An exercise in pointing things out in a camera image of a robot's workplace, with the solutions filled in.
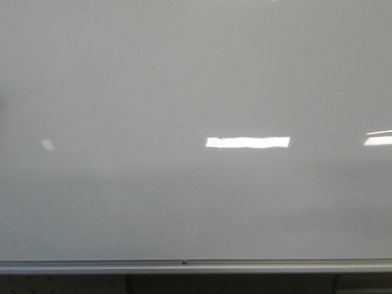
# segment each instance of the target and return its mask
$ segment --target metal ledge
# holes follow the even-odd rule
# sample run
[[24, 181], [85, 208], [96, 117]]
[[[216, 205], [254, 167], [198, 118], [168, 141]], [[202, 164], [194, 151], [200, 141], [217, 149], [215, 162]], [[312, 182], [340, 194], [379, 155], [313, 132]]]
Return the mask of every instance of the metal ledge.
[[392, 259], [2, 261], [0, 274], [382, 273]]

